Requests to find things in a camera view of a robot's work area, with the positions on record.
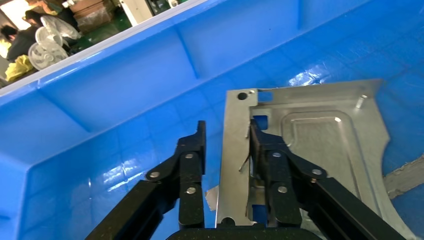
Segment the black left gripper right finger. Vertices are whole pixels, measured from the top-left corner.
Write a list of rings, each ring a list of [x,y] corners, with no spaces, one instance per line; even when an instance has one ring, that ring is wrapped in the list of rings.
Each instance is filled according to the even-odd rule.
[[[283,138],[252,119],[249,154],[263,181],[268,223],[299,228],[301,210],[328,240],[400,240],[402,235],[318,165],[291,152]]]

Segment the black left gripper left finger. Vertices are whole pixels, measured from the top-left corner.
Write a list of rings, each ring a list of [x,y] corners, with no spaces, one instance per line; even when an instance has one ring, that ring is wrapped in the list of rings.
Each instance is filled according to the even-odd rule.
[[[170,240],[205,227],[202,176],[206,162],[206,123],[178,140],[174,154],[152,168],[91,231],[88,240],[149,240],[164,215],[179,202],[179,230]]]

